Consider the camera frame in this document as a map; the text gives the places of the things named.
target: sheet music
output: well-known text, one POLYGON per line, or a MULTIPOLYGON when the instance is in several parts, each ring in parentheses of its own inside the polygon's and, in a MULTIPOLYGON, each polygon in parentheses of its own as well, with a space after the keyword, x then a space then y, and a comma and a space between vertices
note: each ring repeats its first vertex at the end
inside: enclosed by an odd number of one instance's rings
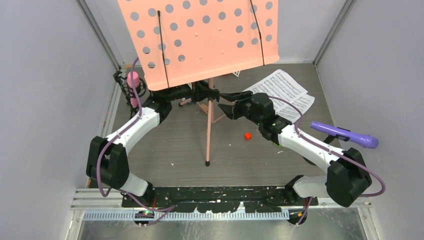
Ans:
MULTIPOLYGON (((308 94, 305 94, 301 96, 299 99, 294 101, 292 104, 298 108, 302 114, 305 114, 306 111, 312 106, 312 104, 315 101, 315 97, 309 96, 308 94)), ((280 117, 283 117, 292 123, 296 122, 301 115, 298 113, 298 111, 294 110, 291 106, 286 106, 285 108, 281 109, 280 111, 276 111, 276 114, 280 117)))
MULTIPOLYGON (((297 83, 287 72, 278 69, 261 81, 253 84, 245 91, 256 93, 266 93, 293 103, 300 97, 304 96, 308 91, 297 83)), ((281 111, 289 107, 286 103, 272 99, 275 112, 281 111)))

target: pink music stand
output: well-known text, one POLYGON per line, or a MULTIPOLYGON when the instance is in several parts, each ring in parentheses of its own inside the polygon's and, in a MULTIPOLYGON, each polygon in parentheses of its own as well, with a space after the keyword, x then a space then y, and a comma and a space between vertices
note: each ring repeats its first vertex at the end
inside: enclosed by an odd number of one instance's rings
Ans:
MULTIPOLYGON (((151 91, 204 79, 209 79, 209 87, 213 88, 213 77, 274 63, 280 58, 277 0, 118 3, 151 91)), ((207 113, 208 166, 214 122, 212 101, 208 102, 207 113)))

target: hole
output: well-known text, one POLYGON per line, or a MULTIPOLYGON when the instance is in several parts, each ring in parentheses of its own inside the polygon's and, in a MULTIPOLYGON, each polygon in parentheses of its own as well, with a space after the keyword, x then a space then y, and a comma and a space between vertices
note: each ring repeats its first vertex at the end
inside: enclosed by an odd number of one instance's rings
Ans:
POLYGON ((219 14, 218 14, 218 18, 220 19, 220 20, 224 20, 225 18, 227 17, 227 15, 225 14, 225 12, 220 12, 219 14))
POLYGON ((178 29, 178 24, 173 22, 173 23, 171 23, 171 25, 169 27, 171 28, 172 31, 176 31, 178 29))
POLYGON ((129 17, 130 17, 132 20, 134 20, 134 21, 137 21, 137 20, 140 18, 139 14, 138 14, 138 13, 136 13, 135 11, 131 12, 131 14, 129 15, 129 17))
POLYGON ((195 25, 195 21, 193 19, 187 20, 187 27, 193 27, 195 25))
POLYGON ((160 43, 158 47, 159 47, 159 50, 167 49, 167 45, 165 43, 160 43))
POLYGON ((236 17, 240 17, 240 15, 242 15, 242 10, 241 10, 240 8, 237 8, 237 9, 234 11, 234 15, 235 15, 236 17))
POLYGON ((155 26, 155 27, 153 28, 153 32, 154 32, 155 34, 160 34, 160 33, 161 33, 161 29, 160 29, 158 26, 155 26))
POLYGON ((253 5, 253 9, 254 9, 254 12, 256 13, 258 11, 258 6, 253 5))
POLYGON ((181 46, 182 43, 181 43, 180 39, 177 39, 173 42, 173 44, 175 45, 175 47, 179 47, 179 46, 181 46))
POLYGON ((138 31, 138 32, 137 32, 137 37, 139 37, 139 38, 141 38, 141 39, 142 39, 142 38, 144 38, 144 37, 145 37, 145 35, 146 35, 146 34, 145 34, 145 32, 144 32, 143 30, 140 30, 140 31, 138 31))
POLYGON ((243 32, 243 27, 242 27, 242 26, 240 26, 240 25, 238 25, 238 26, 235 28, 235 31, 239 34, 239 33, 243 32))
POLYGON ((150 48, 147 47, 147 46, 143 47, 143 53, 144 54, 149 54, 150 53, 150 48))
POLYGON ((165 6, 165 10, 167 13, 172 13, 174 11, 174 6, 172 6, 172 4, 168 4, 165 6))
POLYGON ((266 4, 265 4, 265 8, 267 9, 267 10, 270 10, 270 9, 272 9, 273 8, 273 3, 272 2, 267 2, 266 4))
POLYGON ((156 10, 154 8, 149 8, 149 10, 147 10, 147 13, 150 17, 156 16, 156 10))
POLYGON ((265 22, 266 26, 271 26, 273 24, 273 20, 272 19, 267 19, 265 22))
POLYGON ((211 18, 208 15, 203 17, 203 23, 205 23, 205 24, 208 24, 210 20, 211 20, 211 18))
POLYGON ((190 4, 190 2, 189 2, 189 1, 183 1, 183 2, 182 2, 182 7, 183 7, 184 9, 189 9, 189 8, 190 8, 190 6, 191 6, 191 4, 190 4))

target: gray floor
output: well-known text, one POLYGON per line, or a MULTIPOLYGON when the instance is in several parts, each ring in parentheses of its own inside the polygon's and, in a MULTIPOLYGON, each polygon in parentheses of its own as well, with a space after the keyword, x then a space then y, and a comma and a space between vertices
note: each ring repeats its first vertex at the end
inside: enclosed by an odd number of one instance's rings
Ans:
MULTIPOLYGON (((222 93, 241 92, 277 69, 287 72, 315 97, 300 128, 318 139, 325 139, 323 133, 309 128, 312 121, 333 124, 312 64, 270 64, 248 69, 242 71, 240 77, 232 74, 216 77, 215 88, 222 93)), ((178 107, 178 103, 172 103, 167 119, 147 133, 128 155, 131 172, 154 186, 284 185, 300 174, 323 174, 296 152, 266 141, 257 126, 245 118, 224 118, 212 125, 211 163, 206 167, 207 115, 196 104, 178 107), (249 141, 244 139, 247 132, 253 136, 249 141)), ((121 97, 114 130, 129 120, 129 109, 121 97)), ((214 112, 216 118, 223 114, 217 106, 214 112)))

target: red block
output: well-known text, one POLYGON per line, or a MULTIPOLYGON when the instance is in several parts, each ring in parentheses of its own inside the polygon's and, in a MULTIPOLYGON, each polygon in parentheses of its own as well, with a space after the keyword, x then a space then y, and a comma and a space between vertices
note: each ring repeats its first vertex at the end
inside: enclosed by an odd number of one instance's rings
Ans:
POLYGON ((246 133, 246 134, 244 135, 244 138, 245 138, 246 140, 250 140, 250 139, 252 138, 252 134, 251 134, 250 132, 248 132, 248 133, 246 133))

